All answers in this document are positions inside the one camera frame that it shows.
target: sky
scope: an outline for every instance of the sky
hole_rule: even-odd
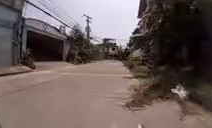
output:
[[[57,9],[69,16],[85,30],[86,20],[83,14],[92,17],[91,35],[98,40],[104,37],[117,39],[119,45],[125,45],[132,31],[137,26],[139,0],[30,0],[41,8],[47,3],[50,8]],[[40,12],[32,6],[25,5],[25,17],[43,20],[55,27],[59,22]],[[63,20],[70,26],[74,21]]]

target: concrete road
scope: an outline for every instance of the concrete road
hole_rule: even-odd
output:
[[[180,106],[155,102],[140,111],[122,107],[129,71],[117,61],[64,66],[0,78],[2,128],[212,128],[212,114],[180,120]]]

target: garage door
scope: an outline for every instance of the garage door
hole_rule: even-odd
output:
[[[62,61],[63,41],[28,31],[27,48],[31,49],[35,61]]]

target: pole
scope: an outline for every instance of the pole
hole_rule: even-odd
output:
[[[90,32],[91,32],[91,28],[90,28],[90,23],[91,20],[93,19],[92,17],[83,14],[83,17],[86,17],[86,22],[87,22],[87,26],[86,26],[86,32],[87,32],[87,40],[90,42]]]

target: trash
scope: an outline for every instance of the trash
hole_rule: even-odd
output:
[[[189,92],[179,83],[176,85],[176,88],[171,89],[171,92],[178,95],[181,100],[184,100],[188,97]]]

